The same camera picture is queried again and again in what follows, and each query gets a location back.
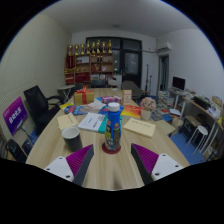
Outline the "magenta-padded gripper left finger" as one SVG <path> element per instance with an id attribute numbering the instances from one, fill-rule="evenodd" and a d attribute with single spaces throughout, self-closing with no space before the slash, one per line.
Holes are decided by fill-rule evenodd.
<path id="1" fill-rule="evenodd" d="M 81 186 L 93 155 L 94 147 L 88 145 L 67 157 L 57 157 L 44 170 Z"/>

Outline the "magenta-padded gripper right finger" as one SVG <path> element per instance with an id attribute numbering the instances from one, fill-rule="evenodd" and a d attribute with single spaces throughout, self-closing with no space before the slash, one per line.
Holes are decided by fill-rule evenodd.
<path id="1" fill-rule="evenodd" d="M 183 169 L 183 166 L 168 154 L 156 154 L 134 143 L 131 144 L 131 154 L 145 185 Z"/>

